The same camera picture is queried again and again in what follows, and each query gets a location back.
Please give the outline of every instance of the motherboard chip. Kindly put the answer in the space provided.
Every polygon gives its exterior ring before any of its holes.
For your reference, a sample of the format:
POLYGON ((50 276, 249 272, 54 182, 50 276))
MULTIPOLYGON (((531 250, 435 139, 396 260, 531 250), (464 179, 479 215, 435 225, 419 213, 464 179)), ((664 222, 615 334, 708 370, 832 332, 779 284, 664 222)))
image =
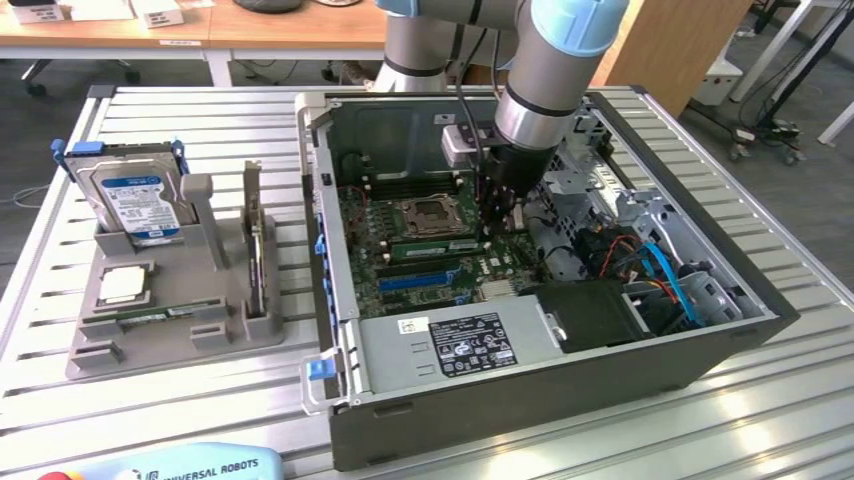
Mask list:
POLYGON ((401 201, 407 235, 429 238, 464 233, 468 227, 460 218, 457 205, 456 200, 447 195, 401 201))

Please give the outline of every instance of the blue cable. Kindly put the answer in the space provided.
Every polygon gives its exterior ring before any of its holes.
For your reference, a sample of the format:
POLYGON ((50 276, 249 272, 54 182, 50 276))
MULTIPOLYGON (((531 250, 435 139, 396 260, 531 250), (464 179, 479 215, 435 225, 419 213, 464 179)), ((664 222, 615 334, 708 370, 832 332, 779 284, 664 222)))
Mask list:
MULTIPOLYGON (((643 248, 646 248, 650 253, 655 256, 655 260, 658 260, 658 264, 662 266, 662 270, 664 270, 664 275, 667 275, 667 280, 670 281, 670 286, 672 287, 672 291, 679 298, 679 302, 682 302, 682 308, 684 308, 684 315, 688 317, 688 320, 699 325, 700 327, 706 326, 706 322, 696 316, 694 312, 694 305, 691 304, 691 300, 687 295, 682 291, 682 287, 679 286, 679 279, 676 278, 676 274, 672 272, 672 268, 670 268, 670 262, 667 261, 667 257, 664 256, 664 252, 658 248, 651 242, 646 242, 643 244, 643 248)), ((643 266, 647 270, 650 270, 650 275, 652 275, 652 265, 648 260, 643 260, 643 266)))

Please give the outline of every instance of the chair wheel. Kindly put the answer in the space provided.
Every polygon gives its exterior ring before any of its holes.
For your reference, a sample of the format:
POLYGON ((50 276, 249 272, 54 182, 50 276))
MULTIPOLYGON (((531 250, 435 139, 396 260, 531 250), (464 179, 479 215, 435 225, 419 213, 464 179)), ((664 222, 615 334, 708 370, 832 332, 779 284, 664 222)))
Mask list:
POLYGON ((124 80, 131 85, 139 85, 141 79, 143 75, 136 70, 128 70, 127 72, 124 72, 124 80))
POLYGON ((30 83, 26 85, 26 93, 30 97, 44 97, 48 93, 48 89, 40 83, 30 83))

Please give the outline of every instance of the hard drive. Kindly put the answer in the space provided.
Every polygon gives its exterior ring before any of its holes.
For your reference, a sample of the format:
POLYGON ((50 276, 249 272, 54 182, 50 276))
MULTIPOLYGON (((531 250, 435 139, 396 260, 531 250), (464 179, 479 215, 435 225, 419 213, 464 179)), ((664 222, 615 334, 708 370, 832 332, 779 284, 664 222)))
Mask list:
POLYGON ((140 247, 180 240, 181 225, 196 223, 180 195, 187 173, 180 143, 111 147, 82 142, 64 161, 104 232, 127 232, 140 247))

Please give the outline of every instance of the gray floor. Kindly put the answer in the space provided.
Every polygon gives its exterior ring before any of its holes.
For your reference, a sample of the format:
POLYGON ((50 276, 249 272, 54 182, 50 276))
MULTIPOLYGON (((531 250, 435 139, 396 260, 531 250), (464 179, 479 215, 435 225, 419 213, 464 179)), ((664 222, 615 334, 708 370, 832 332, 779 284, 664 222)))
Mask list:
MULTIPOLYGON (((763 36, 738 39, 730 51, 730 59, 742 68, 751 65, 775 33, 772 28, 763 36)), ((772 74, 802 48, 792 40, 768 69, 772 74)), ((135 63, 143 72, 144 85, 209 85, 203 62, 140 61, 135 63)), ((20 88, 17 78, 25 69, 22 60, 0 63, 0 201, 21 188, 45 184, 54 166, 48 146, 54 137, 70 133, 88 85, 116 83, 121 80, 117 67, 93 61, 61 61, 48 67, 40 79, 49 96, 32 99, 20 88)), ((324 84, 319 76, 319 62, 303 62, 285 85, 324 84)), ((291 62, 279 62, 269 71, 275 79, 284 77, 291 62)), ((237 85, 256 85, 243 78, 243 70, 232 66, 237 85)), ((802 131, 802 150, 808 162, 795 167, 782 163, 784 151, 759 145, 752 148, 754 157, 738 164, 726 161, 730 136, 699 115, 686 112, 680 121, 698 140, 735 174, 771 213, 824 262, 842 282, 854 288, 854 138, 851 131, 838 138, 836 148, 820 145, 814 139, 834 116, 854 100, 854 72, 824 59, 812 75, 786 104, 780 117, 794 121, 802 131)), ((720 112, 731 119, 738 116, 739 105, 727 102, 720 112)), ((746 118, 755 115, 748 104, 746 118)), ((5 289, 20 249, 26 239, 36 210, 21 209, 8 202, 0 203, 0 292, 5 289)))

